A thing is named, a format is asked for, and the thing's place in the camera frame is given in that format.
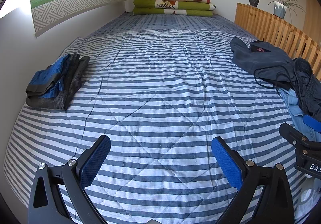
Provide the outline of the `black garment with yellow stripes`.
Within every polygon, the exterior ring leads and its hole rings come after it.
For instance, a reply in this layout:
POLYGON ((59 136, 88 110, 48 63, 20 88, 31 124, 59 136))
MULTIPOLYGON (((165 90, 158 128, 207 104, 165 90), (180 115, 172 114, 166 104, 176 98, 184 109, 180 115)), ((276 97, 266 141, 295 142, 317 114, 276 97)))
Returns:
POLYGON ((314 76, 310 63, 301 59, 297 68, 299 90, 295 91, 299 107, 305 115, 320 121, 320 81, 314 76))

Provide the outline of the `wooden slatted bed rail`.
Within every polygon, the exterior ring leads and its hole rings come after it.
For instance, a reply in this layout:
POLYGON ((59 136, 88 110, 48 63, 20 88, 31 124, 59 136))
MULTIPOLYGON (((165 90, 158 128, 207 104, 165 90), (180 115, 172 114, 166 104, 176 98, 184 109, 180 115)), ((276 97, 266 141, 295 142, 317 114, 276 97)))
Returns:
POLYGON ((300 29, 274 14, 238 3, 235 24, 261 41, 284 50, 292 59, 307 60, 320 80, 320 46, 300 29))

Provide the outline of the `folded blue grey clothes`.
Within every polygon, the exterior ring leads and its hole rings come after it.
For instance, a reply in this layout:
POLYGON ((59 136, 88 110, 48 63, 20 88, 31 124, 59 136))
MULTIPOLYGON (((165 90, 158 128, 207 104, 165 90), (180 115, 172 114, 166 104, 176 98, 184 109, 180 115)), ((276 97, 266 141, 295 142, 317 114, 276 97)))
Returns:
POLYGON ((26 104, 32 108, 67 110, 82 86, 82 75, 89 61, 89 56, 67 54, 47 69, 36 72, 25 90, 26 104))

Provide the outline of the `blue white striped bedspread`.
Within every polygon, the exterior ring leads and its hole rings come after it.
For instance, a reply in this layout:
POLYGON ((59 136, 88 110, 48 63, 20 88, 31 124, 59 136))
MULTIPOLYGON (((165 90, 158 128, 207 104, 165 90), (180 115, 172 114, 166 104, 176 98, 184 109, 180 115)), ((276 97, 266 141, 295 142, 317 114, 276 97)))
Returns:
POLYGON ((124 14, 66 54, 90 57, 66 111, 23 106, 4 175, 27 209, 37 166, 56 166, 105 134, 111 151, 86 191, 108 223, 215 223, 236 194, 211 151, 220 136, 257 165, 285 167, 296 219, 318 195, 278 132, 292 123, 281 91, 233 63, 254 37, 223 17, 124 14))

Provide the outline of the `potted spider plant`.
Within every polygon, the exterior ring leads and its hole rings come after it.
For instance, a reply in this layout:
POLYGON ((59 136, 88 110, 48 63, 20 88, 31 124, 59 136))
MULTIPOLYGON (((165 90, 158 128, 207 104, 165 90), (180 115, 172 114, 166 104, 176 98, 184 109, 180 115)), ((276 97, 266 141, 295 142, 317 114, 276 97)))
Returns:
POLYGON ((273 4, 274 10, 273 14, 281 19, 284 19, 286 13, 290 14, 290 18, 292 18, 292 14, 297 15, 297 10, 301 12, 306 12, 304 7, 302 7, 298 0, 272 0, 268 3, 268 5, 273 4))

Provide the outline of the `light blue denim jeans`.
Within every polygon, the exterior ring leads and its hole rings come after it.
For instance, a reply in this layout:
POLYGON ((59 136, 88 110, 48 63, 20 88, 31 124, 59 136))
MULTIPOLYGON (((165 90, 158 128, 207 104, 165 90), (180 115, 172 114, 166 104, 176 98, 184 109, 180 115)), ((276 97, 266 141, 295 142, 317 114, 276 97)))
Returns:
POLYGON ((281 96, 283 97, 286 107, 288 108, 288 111, 290 113, 290 116, 292 118, 294 127, 296 130, 301 132, 303 135, 308 137, 310 141, 321 141, 321 135, 308 125, 304 124, 303 118, 303 111, 299 107, 299 100, 296 96, 296 93, 294 90, 285 90, 280 89, 281 96))

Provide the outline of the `dark blue trousers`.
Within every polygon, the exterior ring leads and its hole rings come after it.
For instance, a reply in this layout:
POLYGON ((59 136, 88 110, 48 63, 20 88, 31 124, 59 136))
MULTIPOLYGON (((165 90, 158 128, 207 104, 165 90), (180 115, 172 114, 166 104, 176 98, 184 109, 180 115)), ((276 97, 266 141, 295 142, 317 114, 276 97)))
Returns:
POLYGON ((265 41, 247 46, 240 38, 230 42, 232 61, 244 71, 272 84, 276 88, 299 90, 297 68, 301 58, 291 59, 284 50, 265 41))

